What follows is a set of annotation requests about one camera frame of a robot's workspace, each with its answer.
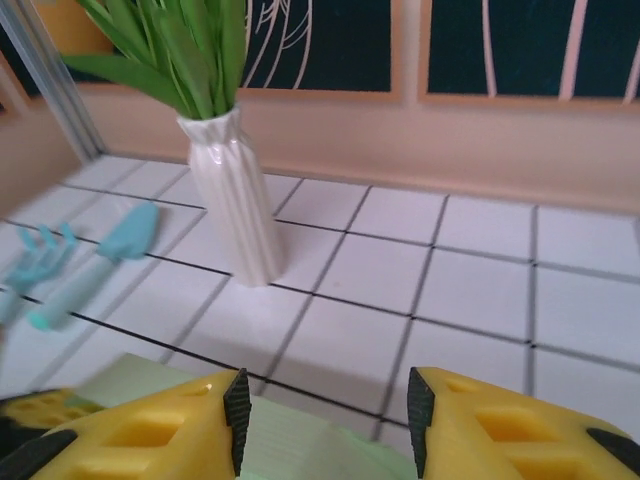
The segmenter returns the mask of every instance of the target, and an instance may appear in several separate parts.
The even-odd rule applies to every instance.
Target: beige wall
[[[404,11],[404,101],[244,100],[266,169],[640,212],[640,116],[418,104],[419,0]],[[112,152],[184,161],[162,105],[84,92]]]
[[[80,166],[44,101],[26,101],[13,81],[0,65],[0,87],[13,105],[11,117],[0,117],[0,216]]]

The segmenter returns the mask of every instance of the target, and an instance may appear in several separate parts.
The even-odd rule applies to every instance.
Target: light blue hand rake
[[[9,289],[0,300],[0,326],[6,325],[16,316],[23,295],[36,284],[60,272],[78,245],[71,227],[66,223],[60,227],[61,242],[58,242],[51,230],[44,225],[38,226],[38,230],[42,237],[42,245],[38,245],[28,229],[18,227],[18,235],[26,251],[3,280]]]

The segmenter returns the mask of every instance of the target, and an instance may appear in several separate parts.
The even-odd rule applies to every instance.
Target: tool handle
[[[0,325],[7,325],[20,310],[20,292],[10,288],[0,297]]]
[[[71,312],[77,312],[98,291],[117,264],[117,261],[98,256],[94,265],[53,292],[40,307],[27,314],[31,325],[38,330],[58,328]]]

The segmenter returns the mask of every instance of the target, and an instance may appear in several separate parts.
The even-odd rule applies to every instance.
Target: light blue garden trowel
[[[77,312],[98,291],[118,264],[142,258],[151,247],[158,223],[158,207],[152,202],[137,206],[98,245],[98,259],[76,278],[54,292],[51,298],[27,314],[39,330],[60,327],[71,312]]]

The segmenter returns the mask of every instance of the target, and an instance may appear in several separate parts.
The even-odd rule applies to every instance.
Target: white vase
[[[282,245],[239,107],[210,120],[178,123],[191,140],[189,166],[236,280],[250,287],[277,280],[284,269]]]

